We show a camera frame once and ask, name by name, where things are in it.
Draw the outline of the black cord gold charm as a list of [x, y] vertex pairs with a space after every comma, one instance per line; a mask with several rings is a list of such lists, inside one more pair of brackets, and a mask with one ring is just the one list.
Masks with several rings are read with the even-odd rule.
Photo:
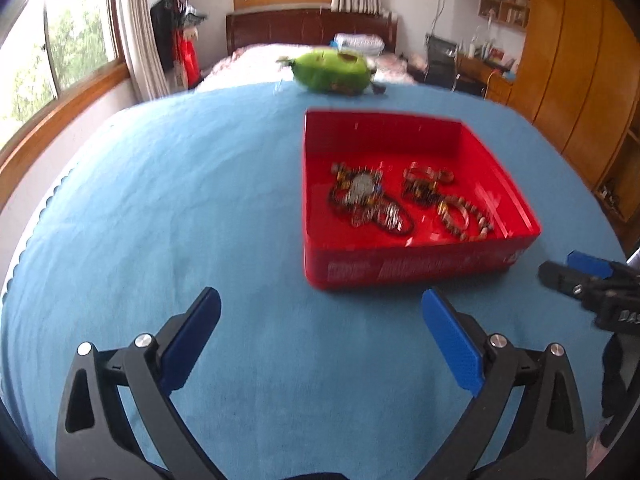
[[402, 173], [401, 197], [422, 206], [437, 204], [445, 197], [440, 189], [454, 182], [449, 170], [437, 170], [412, 162]]

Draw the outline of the red tin box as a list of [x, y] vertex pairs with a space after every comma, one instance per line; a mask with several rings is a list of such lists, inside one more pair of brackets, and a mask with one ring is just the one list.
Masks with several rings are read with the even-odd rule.
[[306, 111], [303, 265], [311, 285], [503, 271], [540, 233], [524, 195], [464, 122]]

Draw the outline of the wooden wardrobe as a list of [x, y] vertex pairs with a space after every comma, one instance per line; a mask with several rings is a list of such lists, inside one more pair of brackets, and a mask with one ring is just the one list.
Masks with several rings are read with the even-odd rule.
[[[480, 0], [473, 0], [478, 7]], [[613, 0], [530, 0], [509, 104], [639, 244], [639, 41]]]

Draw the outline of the wooden desk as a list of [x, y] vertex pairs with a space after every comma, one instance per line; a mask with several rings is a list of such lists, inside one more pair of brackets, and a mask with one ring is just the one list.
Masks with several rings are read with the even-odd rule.
[[485, 100], [508, 105], [511, 97], [513, 82], [506, 79], [503, 72], [490, 67], [479, 58], [468, 58], [460, 55], [457, 59], [458, 73], [464, 80], [479, 84]]

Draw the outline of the silver metal wristwatch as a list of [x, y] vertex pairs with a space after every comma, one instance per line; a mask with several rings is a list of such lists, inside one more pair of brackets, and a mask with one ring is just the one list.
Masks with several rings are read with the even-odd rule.
[[348, 187], [338, 204], [350, 213], [352, 226], [373, 221], [380, 212], [383, 174], [378, 170], [359, 170], [348, 178]]

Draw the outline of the black office chair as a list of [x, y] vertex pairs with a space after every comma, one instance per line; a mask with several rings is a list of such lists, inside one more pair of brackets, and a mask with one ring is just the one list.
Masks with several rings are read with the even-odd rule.
[[426, 73], [428, 86], [454, 90], [458, 81], [458, 45], [433, 34], [425, 35]]

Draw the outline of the blue bed cover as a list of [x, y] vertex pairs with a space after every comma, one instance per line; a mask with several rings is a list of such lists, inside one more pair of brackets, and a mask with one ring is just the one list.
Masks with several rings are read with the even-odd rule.
[[98, 144], [54, 194], [4, 300], [3, 401], [52, 465], [64, 382], [84, 341], [155, 333], [204, 287], [221, 319], [172, 396], [231, 479], [335, 471], [411, 479], [469, 402], [420, 312], [420, 285], [322, 292], [303, 274], [302, 139], [311, 107], [376, 108], [465, 122], [506, 168], [542, 232], [503, 274], [442, 285], [458, 309], [514, 344], [562, 344], [584, 419], [601, 418], [608, 334], [537, 278], [544, 260], [623, 252], [564, 159], [513, 110], [392, 84], [322, 96], [292, 82], [186, 93], [97, 122]]

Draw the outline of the folded blanket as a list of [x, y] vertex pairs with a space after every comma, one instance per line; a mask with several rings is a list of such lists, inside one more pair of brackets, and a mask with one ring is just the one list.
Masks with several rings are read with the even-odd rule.
[[340, 32], [334, 36], [333, 42], [338, 50], [356, 52], [363, 56], [381, 55], [385, 50], [385, 42], [380, 36], [345, 34]]

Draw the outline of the green avocado plush toy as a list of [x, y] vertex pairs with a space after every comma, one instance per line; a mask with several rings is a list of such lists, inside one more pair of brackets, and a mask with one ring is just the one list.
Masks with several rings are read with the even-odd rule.
[[375, 69], [367, 59], [349, 51], [314, 49], [297, 58], [281, 56], [278, 63], [292, 70], [294, 79], [307, 89], [342, 96], [360, 96], [367, 89], [384, 94], [386, 85], [374, 81]]

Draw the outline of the dark wooden headboard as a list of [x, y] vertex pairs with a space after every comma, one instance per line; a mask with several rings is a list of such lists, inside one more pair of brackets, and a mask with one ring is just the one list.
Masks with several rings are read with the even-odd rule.
[[397, 29], [393, 15], [337, 12], [326, 8], [265, 10], [228, 14], [226, 44], [228, 55], [253, 44], [324, 46], [344, 32], [379, 36], [384, 49], [394, 53]]

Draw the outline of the beige curtain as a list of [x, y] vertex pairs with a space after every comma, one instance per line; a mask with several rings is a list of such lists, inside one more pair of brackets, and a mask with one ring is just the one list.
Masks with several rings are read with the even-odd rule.
[[138, 99], [168, 96], [168, 83], [157, 53], [149, 0], [116, 0], [122, 52]]

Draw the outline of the wooden framed window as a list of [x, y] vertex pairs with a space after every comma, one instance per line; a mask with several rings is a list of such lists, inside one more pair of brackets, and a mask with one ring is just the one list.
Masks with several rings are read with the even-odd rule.
[[16, 0], [1, 22], [1, 200], [62, 130], [128, 78], [116, 0]]

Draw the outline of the red hanging bag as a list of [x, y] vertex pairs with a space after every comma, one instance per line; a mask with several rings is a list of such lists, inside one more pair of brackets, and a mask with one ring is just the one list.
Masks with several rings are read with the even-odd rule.
[[200, 64], [195, 52], [194, 41], [198, 40], [198, 29], [187, 27], [172, 33], [172, 56], [178, 87], [193, 89], [201, 81]]

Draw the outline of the wall shelf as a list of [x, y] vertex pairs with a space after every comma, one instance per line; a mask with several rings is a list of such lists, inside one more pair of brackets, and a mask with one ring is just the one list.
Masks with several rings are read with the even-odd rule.
[[478, 15], [491, 23], [524, 32], [528, 25], [530, 0], [480, 0]]

